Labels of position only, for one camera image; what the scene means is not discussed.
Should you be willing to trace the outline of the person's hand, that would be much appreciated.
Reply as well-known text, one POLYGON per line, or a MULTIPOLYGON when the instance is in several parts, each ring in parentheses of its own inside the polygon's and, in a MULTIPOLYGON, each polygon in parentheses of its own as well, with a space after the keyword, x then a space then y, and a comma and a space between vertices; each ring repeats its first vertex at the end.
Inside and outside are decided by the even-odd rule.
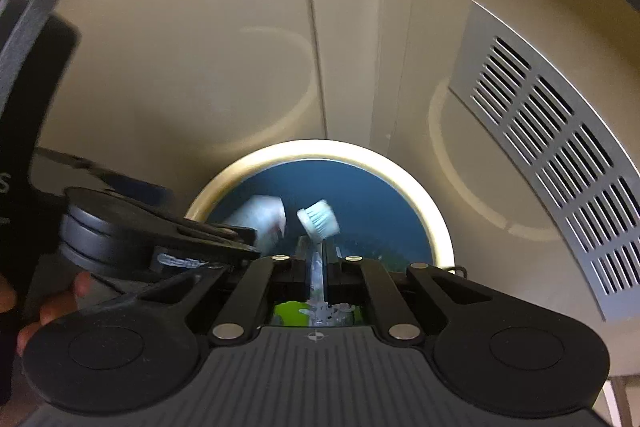
MULTIPOLYGON (((64 317, 78 309, 77 300, 89 294, 92 285, 92 276, 89 272, 80 272, 76 275, 73 283, 65 291, 52 294, 44 298, 39 309, 38 319, 29 323, 15 334, 10 335, 12 347, 20 357, 29 342, 30 338, 41 329, 42 326, 64 317)), ((9 281, 1 274, 1 316, 8 315, 17 304, 17 293, 10 285, 9 281)))

